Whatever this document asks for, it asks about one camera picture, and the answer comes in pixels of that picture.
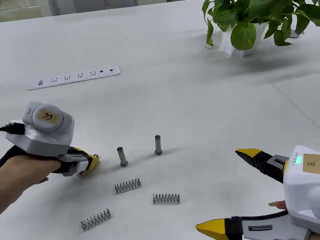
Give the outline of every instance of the human hand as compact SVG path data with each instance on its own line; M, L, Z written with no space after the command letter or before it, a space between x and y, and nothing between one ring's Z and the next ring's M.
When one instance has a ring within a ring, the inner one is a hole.
M29 187L48 180L47 176L58 170L57 160L31 155L10 158L0 168L0 214Z
M277 207L278 209L287 210L286 202L285 201L275 201L269 203L271 207ZM311 233L309 240L320 240L320 235L316 233Z

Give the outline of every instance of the white tabletop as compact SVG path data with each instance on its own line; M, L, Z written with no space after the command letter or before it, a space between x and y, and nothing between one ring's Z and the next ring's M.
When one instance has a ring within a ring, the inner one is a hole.
M201 0L0 24L0 123L30 101L75 118L73 145L98 153L85 179L51 174L0 216L0 239L208 239L195 225L274 213L282 185L235 154L259 148L289 156L320 150L319 30L290 47L262 40L246 58L205 48ZM26 91L43 76L119 65L106 79ZM154 135L163 155L154 155ZM0 153L10 146L4 134ZM129 161L121 168L117 147ZM143 187L115 195L139 177ZM179 205L152 205L153 193ZM112 219L83 232L82 219L109 208Z

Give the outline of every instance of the metal spring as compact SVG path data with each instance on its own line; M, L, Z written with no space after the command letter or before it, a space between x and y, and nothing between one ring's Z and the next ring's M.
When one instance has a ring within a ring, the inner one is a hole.
M114 185L114 189L117 194L124 193L126 191L130 191L133 189L137 189L141 187L140 179L132 179L130 181L122 182L120 184Z
M83 230L89 230L100 223L108 220L111 218L111 213L109 209L107 208L106 210L103 210L96 215L91 216L90 218L87 218L86 220L83 220L80 222L80 226L82 227Z
M153 204L179 204L180 194L153 194Z

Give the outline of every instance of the sticker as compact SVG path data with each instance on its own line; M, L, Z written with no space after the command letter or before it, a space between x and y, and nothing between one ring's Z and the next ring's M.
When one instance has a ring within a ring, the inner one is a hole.
M303 171L305 173L320 174L320 155L305 153L303 155Z
M59 117L59 114L48 111L46 109L41 109L37 118L46 123L55 125L59 121Z

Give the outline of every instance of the metal peg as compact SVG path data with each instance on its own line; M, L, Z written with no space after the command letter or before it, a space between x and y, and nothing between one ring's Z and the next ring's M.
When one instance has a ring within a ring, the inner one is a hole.
M126 166L128 166L128 161L126 160L124 149L120 146L117 148L117 151L120 158L120 165L121 167L125 168Z
M155 139L155 155L160 156L162 154L162 150L161 150L161 137L160 135L156 135L154 137Z

